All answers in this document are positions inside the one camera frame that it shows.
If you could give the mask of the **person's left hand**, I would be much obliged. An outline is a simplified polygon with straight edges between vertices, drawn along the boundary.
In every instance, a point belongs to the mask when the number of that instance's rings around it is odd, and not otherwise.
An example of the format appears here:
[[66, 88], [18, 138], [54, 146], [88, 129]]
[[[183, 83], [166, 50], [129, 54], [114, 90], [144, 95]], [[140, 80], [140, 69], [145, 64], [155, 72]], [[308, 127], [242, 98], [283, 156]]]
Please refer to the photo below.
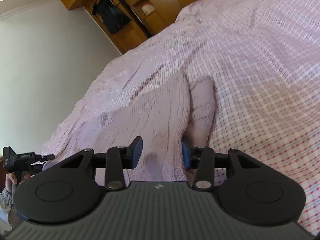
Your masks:
[[13, 185], [18, 185], [19, 182], [16, 178], [16, 176], [13, 173], [7, 173], [5, 176], [5, 189], [9, 192], [12, 193], [12, 186]]

